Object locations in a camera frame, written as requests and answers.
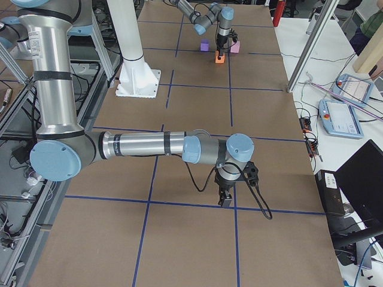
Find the orange foam block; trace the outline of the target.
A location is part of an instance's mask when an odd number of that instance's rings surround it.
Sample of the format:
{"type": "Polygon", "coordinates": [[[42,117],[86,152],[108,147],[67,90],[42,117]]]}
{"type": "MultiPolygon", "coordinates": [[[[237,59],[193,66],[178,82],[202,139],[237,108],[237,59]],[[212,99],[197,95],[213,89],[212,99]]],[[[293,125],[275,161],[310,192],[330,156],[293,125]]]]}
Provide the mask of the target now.
{"type": "Polygon", "coordinates": [[[225,62],[225,54],[221,58],[217,58],[217,51],[215,51],[215,63],[223,64],[225,62]]]}

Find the pink foam block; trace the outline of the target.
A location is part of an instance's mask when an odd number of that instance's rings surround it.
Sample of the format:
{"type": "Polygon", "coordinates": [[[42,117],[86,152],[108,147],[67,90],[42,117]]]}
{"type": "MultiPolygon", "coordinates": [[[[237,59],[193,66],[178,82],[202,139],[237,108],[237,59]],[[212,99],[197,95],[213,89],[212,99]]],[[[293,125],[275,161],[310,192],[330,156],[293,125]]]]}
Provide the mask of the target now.
{"type": "Polygon", "coordinates": [[[241,47],[240,41],[233,42],[232,45],[230,46],[230,53],[238,54],[240,51],[240,47],[241,47]]]}

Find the purple foam block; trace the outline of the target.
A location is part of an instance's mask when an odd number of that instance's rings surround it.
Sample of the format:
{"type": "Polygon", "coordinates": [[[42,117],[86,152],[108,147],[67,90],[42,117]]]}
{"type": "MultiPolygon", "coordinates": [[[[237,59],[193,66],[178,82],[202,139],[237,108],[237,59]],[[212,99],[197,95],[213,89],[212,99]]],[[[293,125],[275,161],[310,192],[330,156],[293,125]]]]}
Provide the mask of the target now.
{"type": "Polygon", "coordinates": [[[209,40],[208,39],[202,39],[200,42],[200,51],[209,51],[209,40]]]}

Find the red cylinder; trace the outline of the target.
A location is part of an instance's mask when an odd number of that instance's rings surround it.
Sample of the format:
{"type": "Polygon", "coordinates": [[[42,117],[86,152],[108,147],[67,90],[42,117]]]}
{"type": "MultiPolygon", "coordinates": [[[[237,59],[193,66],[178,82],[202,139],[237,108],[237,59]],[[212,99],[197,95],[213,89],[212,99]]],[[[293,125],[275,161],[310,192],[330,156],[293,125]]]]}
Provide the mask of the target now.
{"type": "Polygon", "coordinates": [[[276,9],[273,15],[273,20],[272,20],[274,27],[278,27],[279,25],[280,19],[282,15],[284,14],[285,4],[286,4],[286,0],[278,0],[277,2],[276,9]]]}

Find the black computer box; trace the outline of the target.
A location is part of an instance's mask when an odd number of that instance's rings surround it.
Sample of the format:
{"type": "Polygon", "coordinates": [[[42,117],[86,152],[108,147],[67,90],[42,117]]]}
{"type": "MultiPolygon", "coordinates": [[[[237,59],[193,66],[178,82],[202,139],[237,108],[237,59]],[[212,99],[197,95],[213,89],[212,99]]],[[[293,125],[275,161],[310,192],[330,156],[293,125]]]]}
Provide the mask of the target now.
{"type": "Polygon", "coordinates": [[[327,215],[343,217],[345,211],[341,191],[336,183],[334,172],[319,170],[315,174],[315,180],[324,212],[327,215]]]}

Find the teach pendant near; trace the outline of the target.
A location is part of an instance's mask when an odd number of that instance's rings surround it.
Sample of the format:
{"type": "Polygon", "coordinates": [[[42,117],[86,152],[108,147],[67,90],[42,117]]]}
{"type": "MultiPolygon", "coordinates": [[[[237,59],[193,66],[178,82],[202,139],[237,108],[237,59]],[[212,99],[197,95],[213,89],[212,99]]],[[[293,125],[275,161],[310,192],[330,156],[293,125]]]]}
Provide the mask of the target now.
{"type": "Polygon", "coordinates": [[[352,106],[335,100],[322,99],[319,101],[318,111],[322,125],[329,135],[351,139],[364,137],[352,106]]]}

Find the teach pendant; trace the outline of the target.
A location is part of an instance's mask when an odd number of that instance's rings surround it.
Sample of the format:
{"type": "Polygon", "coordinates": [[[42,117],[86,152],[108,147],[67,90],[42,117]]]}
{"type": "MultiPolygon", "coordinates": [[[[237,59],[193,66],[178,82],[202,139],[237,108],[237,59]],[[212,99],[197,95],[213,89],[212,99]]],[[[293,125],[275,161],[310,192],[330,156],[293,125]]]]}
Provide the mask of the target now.
{"type": "Polygon", "coordinates": [[[333,83],[330,90],[355,101],[357,105],[364,108],[374,86],[374,83],[369,80],[363,80],[350,74],[342,74],[333,83]]]}
{"type": "Polygon", "coordinates": [[[351,139],[364,137],[352,106],[335,100],[322,99],[319,101],[318,111],[322,125],[329,135],[351,139]]]}

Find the black monitor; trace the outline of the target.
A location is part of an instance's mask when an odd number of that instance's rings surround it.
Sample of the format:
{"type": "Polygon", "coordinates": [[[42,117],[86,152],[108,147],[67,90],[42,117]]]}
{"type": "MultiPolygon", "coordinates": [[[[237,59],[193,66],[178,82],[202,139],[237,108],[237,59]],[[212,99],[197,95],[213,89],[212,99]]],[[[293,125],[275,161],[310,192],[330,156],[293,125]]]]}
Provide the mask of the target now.
{"type": "Polygon", "coordinates": [[[382,150],[368,140],[335,173],[340,189],[359,217],[382,224],[382,150]]]}

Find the teach pendant far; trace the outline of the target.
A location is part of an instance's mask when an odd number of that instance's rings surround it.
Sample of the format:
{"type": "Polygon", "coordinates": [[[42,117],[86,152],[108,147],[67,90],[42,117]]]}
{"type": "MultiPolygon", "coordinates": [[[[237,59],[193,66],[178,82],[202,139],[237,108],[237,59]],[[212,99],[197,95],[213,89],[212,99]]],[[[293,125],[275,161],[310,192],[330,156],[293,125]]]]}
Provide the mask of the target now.
{"type": "Polygon", "coordinates": [[[363,80],[350,74],[342,74],[333,83],[330,90],[355,101],[357,105],[364,108],[374,86],[374,83],[369,80],[363,80]]]}

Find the seated person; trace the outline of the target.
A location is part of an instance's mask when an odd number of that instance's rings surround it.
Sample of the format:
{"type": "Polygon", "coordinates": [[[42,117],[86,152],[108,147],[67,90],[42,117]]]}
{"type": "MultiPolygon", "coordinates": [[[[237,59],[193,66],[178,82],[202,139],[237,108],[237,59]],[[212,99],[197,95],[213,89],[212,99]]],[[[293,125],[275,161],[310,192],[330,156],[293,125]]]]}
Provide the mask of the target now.
{"type": "Polygon", "coordinates": [[[364,23],[362,23],[360,27],[357,28],[354,36],[349,41],[355,54],[358,56],[364,50],[364,48],[374,36],[375,32],[382,24],[382,0],[377,1],[376,5],[379,8],[379,11],[370,16],[364,23]]]}

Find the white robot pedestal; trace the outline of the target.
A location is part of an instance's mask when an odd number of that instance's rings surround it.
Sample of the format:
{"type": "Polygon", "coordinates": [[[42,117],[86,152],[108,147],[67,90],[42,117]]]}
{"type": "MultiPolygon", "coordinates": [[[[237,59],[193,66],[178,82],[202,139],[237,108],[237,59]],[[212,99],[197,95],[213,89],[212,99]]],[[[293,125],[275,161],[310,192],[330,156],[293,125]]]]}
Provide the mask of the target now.
{"type": "Polygon", "coordinates": [[[107,3],[123,58],[116,95],[155,98],[161,71],[151,69],[144,59],[133,1],[109,0],[107,3]]]}

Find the aluminium frame post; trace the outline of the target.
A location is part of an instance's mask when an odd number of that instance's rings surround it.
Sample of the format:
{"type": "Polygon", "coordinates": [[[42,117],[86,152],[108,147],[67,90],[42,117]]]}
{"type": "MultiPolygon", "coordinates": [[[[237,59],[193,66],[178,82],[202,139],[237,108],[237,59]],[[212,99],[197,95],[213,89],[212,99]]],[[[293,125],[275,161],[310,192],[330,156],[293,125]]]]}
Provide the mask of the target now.
{"type": "Polygon", "coordinates": [[[295,86],[297,85],[297,82],[322,34],[322,31],[324,30],[327,22],[331,19],[331,16],[334,13],[338,3],[339,3],[339,0],[331,0],[331,1],[328,0],[325,2],[324,7],[321,10],[320,16],[315,26],[313,27],[313,30],[305,44],[305,47],[298,60],[298,63],[288,82],[287,92],[291,93],[294,90],[295,86]]]}

